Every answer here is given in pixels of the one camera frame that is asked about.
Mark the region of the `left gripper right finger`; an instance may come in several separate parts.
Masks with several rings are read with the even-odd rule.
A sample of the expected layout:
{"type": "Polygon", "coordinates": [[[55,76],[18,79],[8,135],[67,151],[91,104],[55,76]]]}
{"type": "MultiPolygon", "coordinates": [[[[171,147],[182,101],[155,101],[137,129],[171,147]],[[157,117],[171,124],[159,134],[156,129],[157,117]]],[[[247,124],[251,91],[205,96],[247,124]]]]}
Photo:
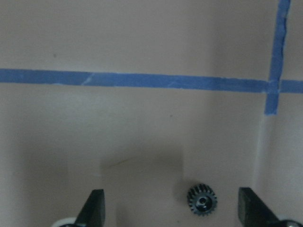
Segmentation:
{"type": "Polygon", "coordinates": [[[280,220],[249,187],[238,191],[238,218],[243,227],[277,227],[280,220]]]}

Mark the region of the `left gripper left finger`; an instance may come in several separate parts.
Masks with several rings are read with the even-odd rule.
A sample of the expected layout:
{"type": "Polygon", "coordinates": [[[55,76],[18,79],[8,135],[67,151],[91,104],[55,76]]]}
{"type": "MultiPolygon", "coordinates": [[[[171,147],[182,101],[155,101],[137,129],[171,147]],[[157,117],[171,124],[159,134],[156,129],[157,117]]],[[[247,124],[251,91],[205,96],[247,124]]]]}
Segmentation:
{"type": "Polygon", "coordinates": [[[93,190],[74,221],[77,227],[103,227],[105,223],[105,193],[93,190]]]}

